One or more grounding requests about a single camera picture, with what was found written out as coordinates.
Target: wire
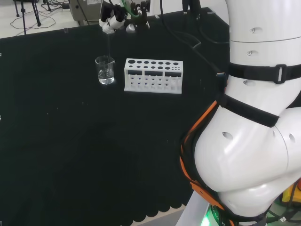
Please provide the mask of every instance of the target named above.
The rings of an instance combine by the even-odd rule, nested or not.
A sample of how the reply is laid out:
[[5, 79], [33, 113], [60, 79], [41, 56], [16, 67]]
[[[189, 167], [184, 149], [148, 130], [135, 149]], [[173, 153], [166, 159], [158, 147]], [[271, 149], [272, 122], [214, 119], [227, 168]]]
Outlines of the wire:
[[88, 21], [88, 19], [86, 17], [86, 14], [84, 13], [84, 10], [83, 10], [83, 8], [81, 7], [81, 5], [79, 3], [79, 0], [77, 0], [77, 4], [79, 5], [80, 10], [81, 10], [82, 14], [84, 15], [85, 21], [88, 23], [88, 25], [90, 25], [90, 23], [89, 23], [89, 21]]
[[122, 1], [122, 4], [124, 6], [124, 8], [126, 9], [126, 11], [132, 16], [132, 17], [139, 17], [139, 15], [135, 15], [132, 13], [132, 10], [128, 8], [125, 0], [121, 0]]
[[200, 33], [200, 35], [205, 39], [207, 40], [208, 42], [211, 42], [213, 44], [217, 44], [217, 45], [224, 45], [224, 44], [229, 44], [228, 41], [225, 41], [225, 42], [220, 42], [220, 41], [214, 41], [213, 39], [209, 38], [205, 33], [204, 31], [202, 30], [202, 24], [200, 24], [200, 21], [201, 21], [201, 17], [200, 17], [200, 14], [198, 15], [198, 17], [196, 18], [195, 20], [195, 25], [198, 29], [198, 32]]
[[[291, 197], [290, 197], [290, 200], [288, 202], [288, 206], [285, 210], [285, 212], [282, 214], [282, 215], [277, 215], [276, 213], [272, 212], [271, 210], [269, 210], [269, 213], [271, 215], [273, 215], [274, 217], [272, 218], [267, 218], [267, 223], [272, 223], [272, 222], [276, 222], [276, 221], [279, 221], [281, 218], [285, 217], [286, 214], [289, 212], [289, 209], [292, 207], [292, 204], [293, 204], [293, 197], [294, 197], [294, 194], [295, 194], [295, 191], [296, 191], [296, 187], [298, 185], [298, 182], [299, 180], [297, 180], [294, 185], [293, 185], [293, 188], [292, 188], [292, 192], [291, 192]], [[290, 222], [290, 223], [301, 223], [301, 220], [291, 220], [291, 219], [287, 219], [286, 220], [287, 222]]]
[[14, 19], [14, 21], [13, 22], [11, 22], [10, 23], [10, 25], [13, 27], [13, 28], [16, 28], [16, 29], [24, 29], [24, 27], [15, 27], [15, 26], [13, 26], [13, 23], [16, 21], [16, 20], [18, 20], [18, 19], [21, 19], [21, 18], [23, 18], [23, 16], [21, 16], [21, 17], [18, 17], [18, 18], [16, 18], [16, 19]]
[[164, 25], [164, 27], [167, 29], [167, 31], [174, 36], [179, 42], [187, 45], [195, 54], [197, 54], [200, 58], [202, 58], [214, 71], [214, 73], [219, 73], [220, 70], [217, 66], [215, 66], [213, 63], [209, 62], [201, 53], [199, 53], [198, 51], [195, 50], [194, 47], [192, 47], [188, 42], [180, 39], [176, 34], [174, 34], [174, 32], [166, 25], [165, 20], [164, 20], [164, 16], [163, 16], [163, 4], [162, 4], [162, 0], [160, 0], [160, 11], [161, 11], [161, 20], [162, 23]]
[[[43, 12], [38, 11], [38, 14], [39, 14], [40, 16], [45, 17], [45, 19], [50, 18], [50, 19], [52, 19], [52, 20], [54, 21], [54, 23], [51, 24], [51, 25], [48, 26], [48, 27], [34, 27], [35, 25], [38, 24], [38, 23], [35, 23], [35, 24], [32, 25], [31, 27], [27, 27], [27, 28], [25, 29], [26, 31], [28, 31], [29, 29], [35, 29], [35, 30], [37, 30], [37, 29], [41, 29], [41, 28], [49, 28], [49, 27], [52, 27], [53, 25], [56, 24], [55, 19], [53, 19], [52, 17], [49, 17], [49, 16], [42, 15], [41, 13], [43, 13]], [[13, 23], [14, 23], [16, 20], [21, 19], [21, 18], [23, 18], [23, 16], [16, 18], [13, 22], [10, 23], [10, 25], [11, 25], [12, 27], [16, 28], [16, 29], [24, 29], [24, 27], [15, 27], [15, 26], [13, 25]]]

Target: black table surface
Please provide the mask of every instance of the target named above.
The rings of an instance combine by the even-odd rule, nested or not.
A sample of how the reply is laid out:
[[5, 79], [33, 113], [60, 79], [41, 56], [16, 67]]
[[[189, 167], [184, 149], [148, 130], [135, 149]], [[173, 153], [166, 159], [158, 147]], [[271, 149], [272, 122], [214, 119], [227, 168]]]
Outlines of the black table surface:
[[[208, 11], [204, 31], [227, 40], [229, 27]], [[182, 30], [182, 13], [165, 18]], [[108, 86], [95, 71], [108, 54], [97, 25], [0, 40], [2, 225], [128, 226], [187, 204], [179, 139], [213, 101], [215, 76], [160, 20], [150, 27], [111, 36]], [[187, 31], [199, 36], [193, 23]], [[198, 50], [227, 67], [228, 45], [203, 41]], [[124, 92], [126, 58], [182, 60], [182, 94]]]

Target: mounting screw hole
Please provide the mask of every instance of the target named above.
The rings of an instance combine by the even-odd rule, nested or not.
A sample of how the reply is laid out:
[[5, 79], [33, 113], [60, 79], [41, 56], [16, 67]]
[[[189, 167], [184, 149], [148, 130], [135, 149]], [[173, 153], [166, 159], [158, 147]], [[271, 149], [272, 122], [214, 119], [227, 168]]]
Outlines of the mounting screw hole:
[[222, 135], [228, 140], [233, 140], [233, 136], [230, 133], [223, 132]]
[[293, 136], [293, 134], [290, 133], [290, 134], [289, 134], [289, 137], [290, 137], [290, 140], [291, 140], [292, 142], [294, 142], [294, 143], [296, 142], [295, 137]]
[[254, 82], [254, 81], [252, 81], [252, 80], [245, 80], [245, 81], [244, 81], [244, 84], [245, 84], [246, 86], [251, 86], [251, 87], [253, 87], [253, 86], [256, 85], [256, 82]]

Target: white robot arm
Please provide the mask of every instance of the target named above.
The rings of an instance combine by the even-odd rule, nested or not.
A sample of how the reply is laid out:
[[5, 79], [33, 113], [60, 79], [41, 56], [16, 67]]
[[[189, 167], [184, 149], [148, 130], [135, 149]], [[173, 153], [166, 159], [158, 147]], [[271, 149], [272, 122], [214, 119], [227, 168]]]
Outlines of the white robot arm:
[[234, 214], [255, 217], [301, 178], [301, 108], [286, 109], [301, 91], [301, 1], [226, 2], [230, 62], [245, 76], [230, 74], [225, 94], [280, 118], [269, 127], [219, 106], [197, 141], [195, 164]]

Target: clear liquid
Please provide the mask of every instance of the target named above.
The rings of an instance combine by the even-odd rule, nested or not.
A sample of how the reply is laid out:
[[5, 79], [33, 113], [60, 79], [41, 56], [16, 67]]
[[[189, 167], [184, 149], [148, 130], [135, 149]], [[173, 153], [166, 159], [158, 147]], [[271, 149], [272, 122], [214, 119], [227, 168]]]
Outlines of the clear liquid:
[[114, 82], [114, 72], [112, 70], [101, 70], [98, 73], [98, 80], [103, 85], [109, 85]]

